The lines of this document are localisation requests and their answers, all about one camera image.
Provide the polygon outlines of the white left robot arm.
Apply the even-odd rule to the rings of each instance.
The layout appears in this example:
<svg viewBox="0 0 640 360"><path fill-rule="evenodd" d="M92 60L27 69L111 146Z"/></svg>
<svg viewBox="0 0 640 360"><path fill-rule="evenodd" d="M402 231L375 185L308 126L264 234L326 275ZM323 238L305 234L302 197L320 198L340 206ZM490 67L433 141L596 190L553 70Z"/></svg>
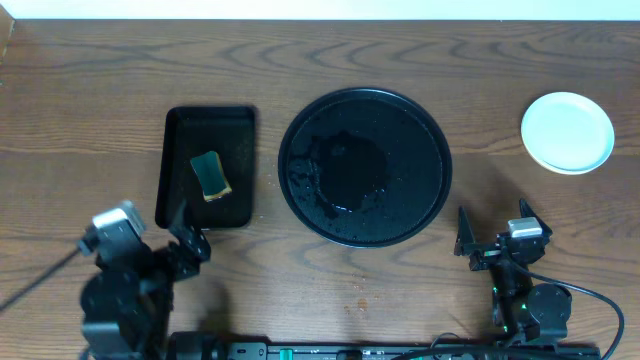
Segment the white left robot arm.
<svg viewBox="0 0 640 360"><path fill-rule="evenodd" d="M78 242L100 272L85 285L82 334L96 359L170 359L166 348L174 285L200 273L211 247L183 201L168 227L176 238L158 250L142 241L146 226L133 202L92 218Z"/></svg>

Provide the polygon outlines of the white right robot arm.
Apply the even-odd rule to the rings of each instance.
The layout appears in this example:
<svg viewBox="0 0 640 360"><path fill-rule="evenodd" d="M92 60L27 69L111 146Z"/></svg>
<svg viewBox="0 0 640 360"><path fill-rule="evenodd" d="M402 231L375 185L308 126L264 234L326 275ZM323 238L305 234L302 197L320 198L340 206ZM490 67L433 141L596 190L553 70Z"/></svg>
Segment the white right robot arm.
<svg viewBox="0 0 640 360"><path fill-rule="evenodd" d="M525 200L519 201L520 217L507 222L507 230L492 243L475 239L463 208L458 210L456 256L467 256L472 271L487 270L493 282L493 322L504 334L497 344L550 346L568 334L572 296L561 285L548 281L535 285L528 266L545 255L552 230Z"/></svg>

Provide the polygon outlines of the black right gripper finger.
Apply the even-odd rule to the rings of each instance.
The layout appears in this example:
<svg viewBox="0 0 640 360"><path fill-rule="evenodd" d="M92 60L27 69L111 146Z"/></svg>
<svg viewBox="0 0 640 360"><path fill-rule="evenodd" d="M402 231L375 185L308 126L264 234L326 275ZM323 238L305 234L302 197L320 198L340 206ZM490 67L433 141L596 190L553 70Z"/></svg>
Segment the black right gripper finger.
<svg viewBox="0 0 640 360"><path fill-rule="evenodd" d="M522 218L535 218L542 229L542 235L550 238L553 235L552 229L534 212L529 203L521 198L519 200L519 211Z"/></svg>
<svg viewBox="0 0 640 360"><path fill-rule="evenodd" d="M471 223L465 209L460 206L458 208L458 230L456 237L456 246L471 246L476 243Z"/></svg>

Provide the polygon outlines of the green yellow sponge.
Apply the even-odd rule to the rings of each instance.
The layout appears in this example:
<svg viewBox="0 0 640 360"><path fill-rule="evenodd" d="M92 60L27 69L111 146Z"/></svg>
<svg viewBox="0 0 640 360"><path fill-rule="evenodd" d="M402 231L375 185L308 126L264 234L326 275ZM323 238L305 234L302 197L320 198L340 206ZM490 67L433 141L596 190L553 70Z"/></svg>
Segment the green yellow sponge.
<svg viewBox="0 0 640 360"><path fill-rule="evenodd" d="M209 151L190 160L191 167L202 189L205 202L212 202L233 192L227 180L220 156Z"/></svg>

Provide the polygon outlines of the green plate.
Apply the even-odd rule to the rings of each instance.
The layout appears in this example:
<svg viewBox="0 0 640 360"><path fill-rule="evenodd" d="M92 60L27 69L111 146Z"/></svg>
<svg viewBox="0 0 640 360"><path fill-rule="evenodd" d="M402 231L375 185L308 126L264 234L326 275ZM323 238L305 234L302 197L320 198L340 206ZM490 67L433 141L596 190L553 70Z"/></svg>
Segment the green plate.
<svg viewBox="0 0 640 360"><path fill-rule="evenodd" d="M526 109L521 139L527 153L612 154L615 131L608 114L593 100L572 92L553 92Z"/></svg>
<svg viewBox="0 0 640 360"><path fill-rule="evenodd" d="M610 157L611 153L603 152L595 155L551 155L528 152L528 155L541 167L562 175L582 175L589 173Z"/></svg>

